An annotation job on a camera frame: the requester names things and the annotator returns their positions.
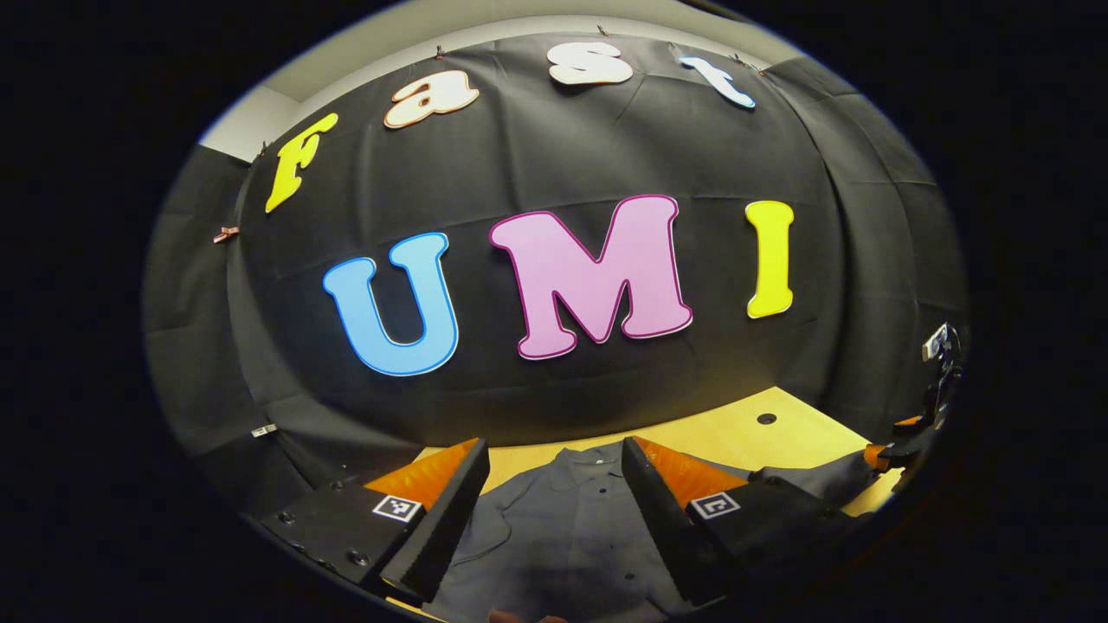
pink letter m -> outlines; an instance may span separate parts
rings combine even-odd
[[[489,239],[512,257],[527,325],[520,355],[547,359],[577,346],[576,334],[558,320],[558,299],[593,341],[604,344],[625,286],[630,314],[622,328],[627,337],[648,338],[687,327],[693,310],[681,303],[674,258],[677,212],[677,202],[665,195],[619,202],[599,259],[593,259],[550,212],[529,212],[494,225]]]

yellow letter f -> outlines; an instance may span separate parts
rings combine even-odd
[[[311,163],[311,159],[316,157],[316,150],[319,149],[318,134],[335,127],[338,121],[339,115],[336,113],[320,119],[285,143],[285,146],[277,152],[277,177],[274,180],[274,192],[266,201],[267,214],[300,187],[300,178],[296,176],[297,165],[304,168]]]

gray shirt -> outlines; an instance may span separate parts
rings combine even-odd
[[[439,592],[422,610],[450,623],[485,623],[493,609],[525,622],[550,614],[572,623],[660,623],[695,610],[677,592],[624,480],[620,443],[563,449],[481,496]],[[819,469],[779,476],[792,480]]]

letter u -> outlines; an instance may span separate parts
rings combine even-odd
[[[370,285],[377,272],[372,259],[350,259],[324,275],[324,289],[335,297],[350,346],[371,369],[394,377],[422,375],[454,354],[458,321],[440,262],[449,246],[444,234],[430,233],[401,241],[389,252],[389,262],[408,273],[423,320],[423,335],[411,344],[397,344],[384,333]]]

table surface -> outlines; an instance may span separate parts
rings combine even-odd
[[[772,413],[777,419],[772,423],[759,423],[758,416],[762,413]],[[556,443],[489,448],[489,478],[481,492],[486,493],[520,472],[551,462],[563,448],[587,450],[632,435],[679,452],[747,470],[766,466],[817,467],[861,450],[869,443],[865,438],[818,409],[773,387],[702,413],[614,435]],[[424,448],[416,460],[439,450],[442,448]],[[892,487],[900,480],[902,471],[894,469],[883,474],[843,507],[843,512],[856,517],[876,510],[892,494]],[[389,602],[430,616],[392,599]]]

